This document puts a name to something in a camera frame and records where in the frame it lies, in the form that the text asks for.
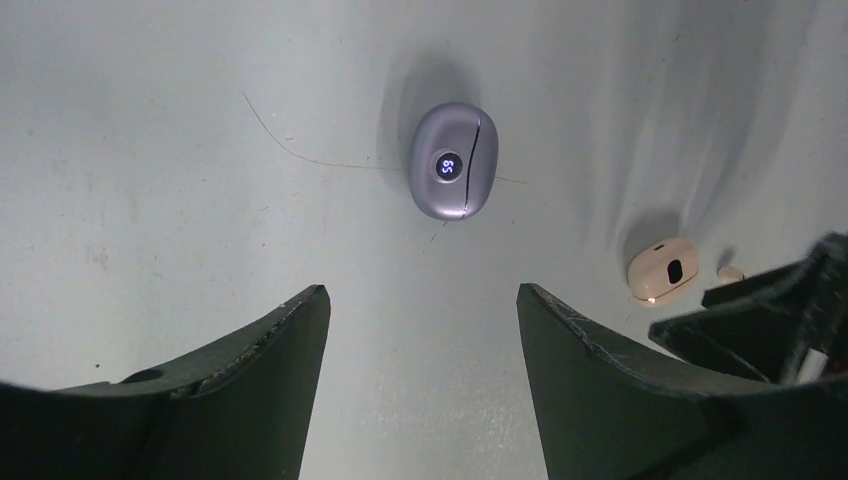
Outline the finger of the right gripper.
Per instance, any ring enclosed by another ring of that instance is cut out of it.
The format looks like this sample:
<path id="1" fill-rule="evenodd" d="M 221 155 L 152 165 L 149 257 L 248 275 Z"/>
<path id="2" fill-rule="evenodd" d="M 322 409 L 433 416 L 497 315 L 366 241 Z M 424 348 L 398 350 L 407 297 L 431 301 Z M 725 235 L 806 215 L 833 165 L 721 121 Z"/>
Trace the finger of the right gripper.
<path id="1" fill-rule="evenodd" d="M 847 234 L 821 237 L 799 261 L 707 290 L 701 306 L 710 309 L 739 301 L 769 302 L 816 293 L 822 284 L 847 269 Z"/>
<path id="2" fill-rule="evenodd" d="M 709 370 L 771 384 L 797 385 L 808 350 L 799 338 L 807 291 L 707 291 L 697 311 L 658 321 L 649 338 Z"/>

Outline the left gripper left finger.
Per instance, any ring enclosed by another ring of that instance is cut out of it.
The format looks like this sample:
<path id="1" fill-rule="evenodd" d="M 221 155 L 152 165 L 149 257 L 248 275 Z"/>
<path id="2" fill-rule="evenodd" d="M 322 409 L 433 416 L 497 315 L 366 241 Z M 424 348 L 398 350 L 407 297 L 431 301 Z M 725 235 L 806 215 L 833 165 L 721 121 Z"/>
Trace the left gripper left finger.
<path id="1" fill-rule="evenodd" d="M 295 479 L 330 298 L 312 285 L 262 318 L 121 382 L 1 387 L 5 479 Z"/>

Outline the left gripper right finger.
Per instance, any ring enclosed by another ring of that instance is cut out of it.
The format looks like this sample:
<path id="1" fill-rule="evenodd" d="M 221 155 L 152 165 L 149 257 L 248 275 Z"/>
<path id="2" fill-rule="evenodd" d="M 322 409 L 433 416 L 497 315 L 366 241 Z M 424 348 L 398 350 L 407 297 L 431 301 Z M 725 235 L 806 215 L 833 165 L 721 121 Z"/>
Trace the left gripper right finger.
<path id="1" fill-rule="evenodd" d="M 517 313 L 552 479 L 843 479 L 847 380 L 778 386 L 689 364 L 542 287 Z"/>

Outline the beige earbud charging case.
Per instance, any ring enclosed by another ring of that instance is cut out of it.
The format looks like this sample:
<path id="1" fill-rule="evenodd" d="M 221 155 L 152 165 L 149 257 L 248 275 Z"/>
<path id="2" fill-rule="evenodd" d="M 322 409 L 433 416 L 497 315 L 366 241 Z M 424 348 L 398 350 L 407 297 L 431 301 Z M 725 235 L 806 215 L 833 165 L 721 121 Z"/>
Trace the beige earbud charging case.
<path id="1" fill-rule="evenodd" d="M 654 308 L 684 293 L 699 273 L 694 244 L 684 238 L 668 238 L 636 255 L 627 270 L 634 300 Z"/>

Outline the purple earbud charging case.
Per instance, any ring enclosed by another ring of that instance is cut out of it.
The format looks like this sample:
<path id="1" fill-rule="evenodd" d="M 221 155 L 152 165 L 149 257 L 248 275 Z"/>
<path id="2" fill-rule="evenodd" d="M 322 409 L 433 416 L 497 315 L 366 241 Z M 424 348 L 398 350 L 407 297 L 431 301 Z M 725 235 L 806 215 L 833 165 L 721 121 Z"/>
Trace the purple earbud charging case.
<path id="1" fill-rule="evenodd" d="M 474 216 L 493 189 L 498 155 L 498 132 L 485 111 L 461 102 L 432 108 L 411 143 L 408 184 L 414 203 L 440 221 Z"/>

